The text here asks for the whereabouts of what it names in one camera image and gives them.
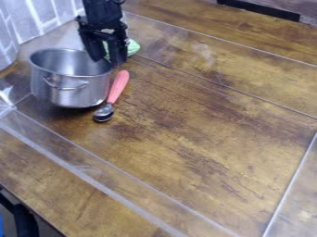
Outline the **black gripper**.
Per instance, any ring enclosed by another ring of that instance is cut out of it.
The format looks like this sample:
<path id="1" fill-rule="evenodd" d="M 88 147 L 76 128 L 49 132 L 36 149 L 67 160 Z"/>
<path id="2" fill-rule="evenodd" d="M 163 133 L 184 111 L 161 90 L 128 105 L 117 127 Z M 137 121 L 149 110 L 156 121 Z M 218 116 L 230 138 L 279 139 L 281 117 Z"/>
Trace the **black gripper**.
<path id="1" fill-rule="evenodd" d="M 127 61 L 127 26 L 121 22 L 125 0 L 83 0 L 84 16 L 77 16 L 77 32 L 93 61 L 105 56 L 103 41 L 108 43 L 108 60 L 113 67 Z"/>

